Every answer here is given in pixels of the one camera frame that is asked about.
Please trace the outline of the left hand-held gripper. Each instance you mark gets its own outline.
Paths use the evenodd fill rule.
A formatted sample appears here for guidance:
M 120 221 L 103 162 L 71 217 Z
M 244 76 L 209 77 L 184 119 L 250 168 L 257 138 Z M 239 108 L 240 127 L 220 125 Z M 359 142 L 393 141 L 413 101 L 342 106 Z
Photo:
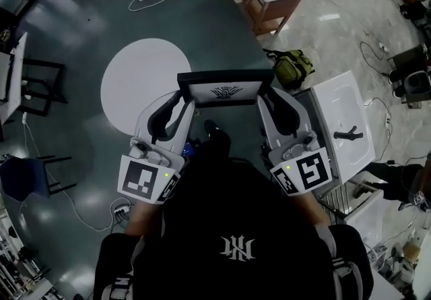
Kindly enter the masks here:
M 117 191 L 148 204 L 163 204 L 185 165 L 182 154 L 195 102 L 180 103 L 180 90 L 151 103 L 138 117 L 128 155 L 121 157 Z M 169 151 L 154 144 L 170 144 Z

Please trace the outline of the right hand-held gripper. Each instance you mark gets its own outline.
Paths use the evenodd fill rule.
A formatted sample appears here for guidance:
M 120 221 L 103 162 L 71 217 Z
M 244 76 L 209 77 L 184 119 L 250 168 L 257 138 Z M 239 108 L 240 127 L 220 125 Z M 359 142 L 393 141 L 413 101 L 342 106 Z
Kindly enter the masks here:
M 266 89 L 265 100 L 257 96 L 257 104 L 272 149 L 270 173 L 284 193 L 299 196 L 331 182 L 327 149 L 319 145 L 315 132 L 302 134 L 303 107 L 289 94 L 271 86 Z M 296 139 L 285 144 L 287 138 Z

